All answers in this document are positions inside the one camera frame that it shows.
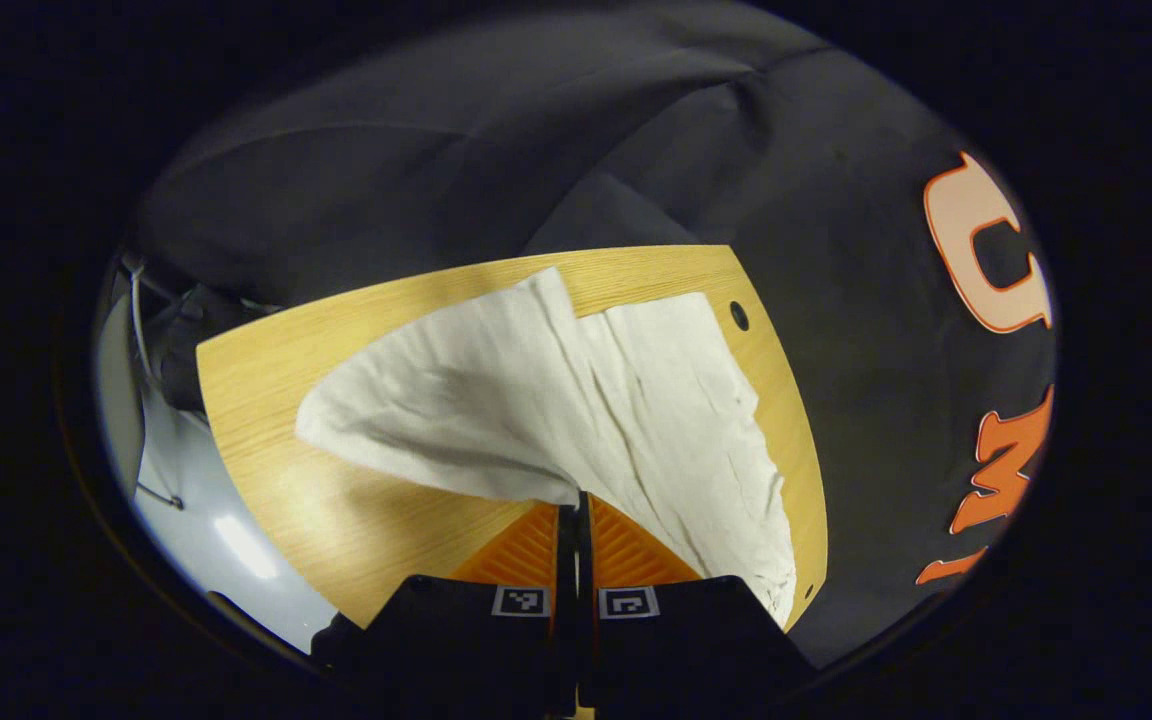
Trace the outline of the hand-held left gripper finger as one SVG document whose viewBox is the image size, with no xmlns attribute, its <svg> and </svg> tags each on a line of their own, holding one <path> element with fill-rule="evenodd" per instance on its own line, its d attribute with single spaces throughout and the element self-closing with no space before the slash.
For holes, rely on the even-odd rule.
<svg viewBox="0 0 1152 720">
<path fill-rule="evenodd" d="M 596 717 L 768 717 L 818 670 L 736 575 L 700 577 L 582 497 L 577 700 Z"/>
<path fill-rule="evenodd" d="M 414 574 L 365 626 L 314 634 L 317 670 L 364 717 L 573 717 L 579 541 L 573 506 L 539 505 L 449 577 Z"/>
</svg>

